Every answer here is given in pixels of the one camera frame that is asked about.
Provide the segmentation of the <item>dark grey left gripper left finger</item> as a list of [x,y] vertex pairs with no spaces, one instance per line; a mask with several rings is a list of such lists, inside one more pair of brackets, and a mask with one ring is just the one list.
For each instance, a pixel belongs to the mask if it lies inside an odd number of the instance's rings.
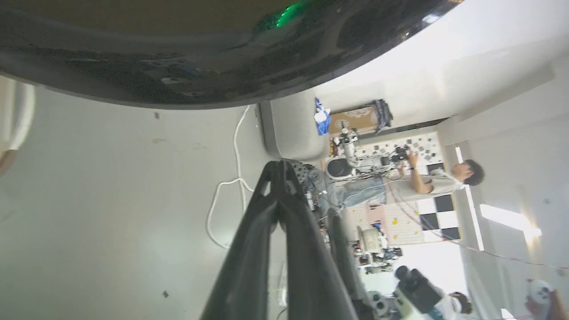
[[202,320],[266,320],[270,239],[276,223],[278,162],[265,164]]

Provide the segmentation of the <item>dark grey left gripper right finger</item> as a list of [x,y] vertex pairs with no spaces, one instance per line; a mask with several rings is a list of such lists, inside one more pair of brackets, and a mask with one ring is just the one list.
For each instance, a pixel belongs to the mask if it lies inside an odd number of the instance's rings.
[[286,232],[287,318],[356,320],[348,290],[292,164],[277,163],[278,216]]

